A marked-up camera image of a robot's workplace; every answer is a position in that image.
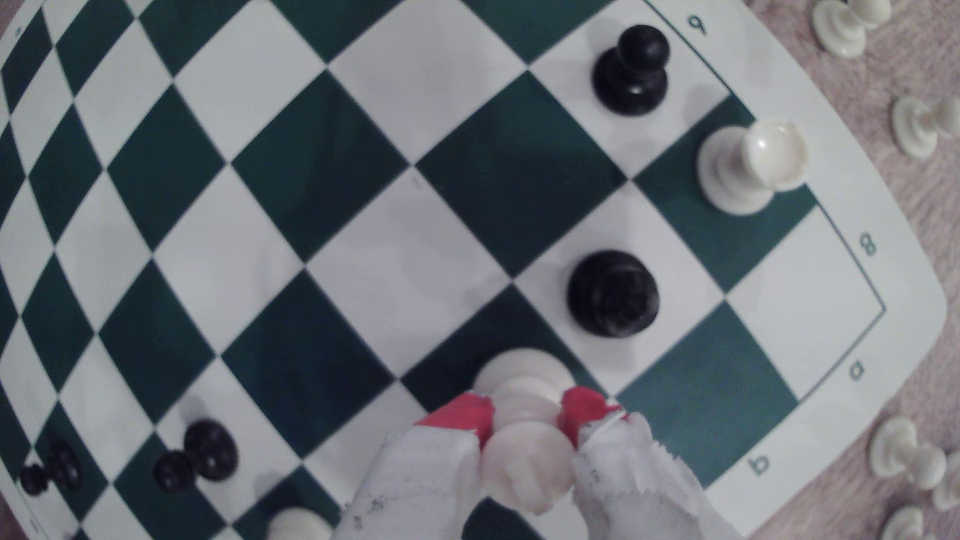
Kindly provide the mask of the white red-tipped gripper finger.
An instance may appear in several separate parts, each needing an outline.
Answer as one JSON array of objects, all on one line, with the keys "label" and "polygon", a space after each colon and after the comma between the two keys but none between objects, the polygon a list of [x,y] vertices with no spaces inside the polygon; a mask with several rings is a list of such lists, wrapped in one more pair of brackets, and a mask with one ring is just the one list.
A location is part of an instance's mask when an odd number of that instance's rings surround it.
[{"label": "white red-tipped gripper finger", "polygon": [[558,425],[575,447],[572,498],[589,539],[742,539],[642,413],[571,387]]},{"label": "white red-tipped gripper finger", "polygon": [[467,391],[390,436],[345,507],[334,539],[460,539],[482,498],[494,402]]}]

